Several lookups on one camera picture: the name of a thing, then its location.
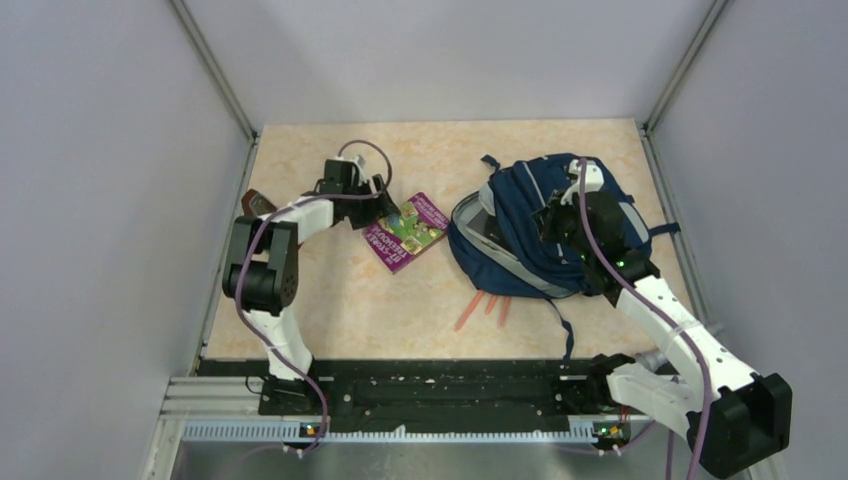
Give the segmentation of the purple picture book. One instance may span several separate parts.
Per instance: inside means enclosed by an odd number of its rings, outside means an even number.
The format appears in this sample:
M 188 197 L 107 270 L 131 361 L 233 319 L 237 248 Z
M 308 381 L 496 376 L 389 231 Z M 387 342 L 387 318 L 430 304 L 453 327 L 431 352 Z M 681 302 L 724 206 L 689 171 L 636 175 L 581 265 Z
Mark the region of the purple picture book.
M 418 192 L 403 202 L 400 213 L 379 219 L 363 232 L 366 244 L 392 274 L 398 273 L 446 236 L 448 217 Z

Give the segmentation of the navy blue backpack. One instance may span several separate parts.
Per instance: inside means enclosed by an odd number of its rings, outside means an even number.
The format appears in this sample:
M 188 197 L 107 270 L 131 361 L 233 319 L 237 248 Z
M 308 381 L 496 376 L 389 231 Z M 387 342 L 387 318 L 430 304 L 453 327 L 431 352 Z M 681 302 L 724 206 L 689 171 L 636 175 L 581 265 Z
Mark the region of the navy blue backpack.
M 658 270 L 652 241 L 678 223 L 650 227 L 595 157 L 559 153 L 509 167 L 493 157 L 487 182 L 452 210 L 451 253 L 473 286 L 548 303 L 580 294 L 615 302 L 622 285 Z

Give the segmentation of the dark blue book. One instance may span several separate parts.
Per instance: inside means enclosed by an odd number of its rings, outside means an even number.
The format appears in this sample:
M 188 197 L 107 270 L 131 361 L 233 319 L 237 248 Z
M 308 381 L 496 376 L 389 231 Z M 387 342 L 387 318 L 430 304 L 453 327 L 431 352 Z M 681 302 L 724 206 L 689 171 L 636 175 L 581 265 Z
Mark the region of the dark blue book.
M 459 231 L 475 245 L 487 245 L 506 255 L 513 256 L 512 247 L 503 237 L 498 220 L 481 204 L 466 205 L 456 216 Z

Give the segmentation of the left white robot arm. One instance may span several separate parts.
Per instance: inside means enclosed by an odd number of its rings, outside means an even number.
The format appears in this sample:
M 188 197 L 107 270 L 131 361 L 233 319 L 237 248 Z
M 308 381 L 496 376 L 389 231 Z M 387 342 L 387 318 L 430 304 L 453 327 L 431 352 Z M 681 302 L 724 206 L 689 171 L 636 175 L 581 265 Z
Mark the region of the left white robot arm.
M 398 211 L 389 187 L 394 172 L 368 176 L 361 156 L 336 156 L 323 176 L 296 200 L 268 214 L 234 220 L 222 276 L 245 327 L 268 355 L 268 374 L 283 401 L 297 413 L 319 404 L 320 386 L 309 375 L 306 347 L 293 303 L 299 288 L 299 253 L 311 236 L 348 221 L 360 230 Z

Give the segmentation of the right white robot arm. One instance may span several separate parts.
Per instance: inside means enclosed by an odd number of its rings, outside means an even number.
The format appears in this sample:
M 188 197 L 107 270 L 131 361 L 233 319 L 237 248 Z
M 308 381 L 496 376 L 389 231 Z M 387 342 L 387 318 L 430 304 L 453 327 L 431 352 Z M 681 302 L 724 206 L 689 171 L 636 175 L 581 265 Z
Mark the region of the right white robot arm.
M 676 370 L 671 381 L 634 360 L 604 360 L 589 404 L 633 407 L 684 438 L 693 461 L 726 479 L 789 445 L 793 392 L 734 356 L 682 304 L 658 267 L 624 241 L 624 212 L 608 192 L 554 191 L 536 213 L 540 237 L 577 252 L 591 287 L 635 321 Z

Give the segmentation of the orange pen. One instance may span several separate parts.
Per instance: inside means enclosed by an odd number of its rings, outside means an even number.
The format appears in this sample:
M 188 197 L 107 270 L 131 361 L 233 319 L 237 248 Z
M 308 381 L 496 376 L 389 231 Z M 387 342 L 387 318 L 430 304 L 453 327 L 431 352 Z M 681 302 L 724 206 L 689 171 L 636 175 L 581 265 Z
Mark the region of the orange pen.
M 467 320 L 471 316 L 471 314 L 475 311 L 477 306 L 479 305 L 481 299 L 484 297 L 485 293 L 482 290 L 478 290 L 476 294 L 473 296 L 469 304 L 466 306 L 462 314 L 456 320 L 454 324 L 454 330 L 459 331 L 466 324 Z
M 507 296 L 501 297 L 501 305 L 500 305 L 500 310 L 499 310 L 499 314 L 498 314 L 498 317 L 497 317 L 497 323 L 496 323 L 496 325 L 499 329 L 504 328 L 506 323 L 507 323 L 511 303 L 512 303 L 511 297 L 507 297 Z
M 487 304 L 486 304 L 486 307 L 485 307 L 485 310 L 484 310 L 484 313 L 485 313 L 486 315 L 490 315 L 490 314 L 491 314 L 491 312 L 494 310 L 494 307 L 495 307 L 495 305 L 496 305 L 497 301 L 498 301 L 498 296 L 497 296 L 497 295 L 491 295 L 491 296 L 489 297 L 489 299 L 488 299 L 488 301 L 487 301 Z

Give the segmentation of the brown wedge stand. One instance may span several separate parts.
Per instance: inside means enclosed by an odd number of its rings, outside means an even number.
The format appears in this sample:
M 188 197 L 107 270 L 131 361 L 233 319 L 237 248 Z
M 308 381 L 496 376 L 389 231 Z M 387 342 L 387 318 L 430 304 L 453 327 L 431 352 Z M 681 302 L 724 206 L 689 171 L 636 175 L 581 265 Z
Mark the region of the brown wedge stand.
M 255 189 L 248 189 L 240 200 L 242 214 L 249 217 L 261 217 L 278 210 L 278 207 L 265 195 Z

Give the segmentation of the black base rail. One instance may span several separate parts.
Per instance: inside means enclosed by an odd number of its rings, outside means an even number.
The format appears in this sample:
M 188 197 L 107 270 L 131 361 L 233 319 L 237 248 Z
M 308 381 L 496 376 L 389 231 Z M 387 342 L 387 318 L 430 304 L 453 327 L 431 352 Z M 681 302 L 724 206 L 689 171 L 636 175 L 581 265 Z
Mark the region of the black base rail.
M 317 360 L 310 378 L 268 380 L 262 416 L 328 417 L 332 433 L 560 433 L 583 415 L 621 418 L 586 384 L 587 361 Z

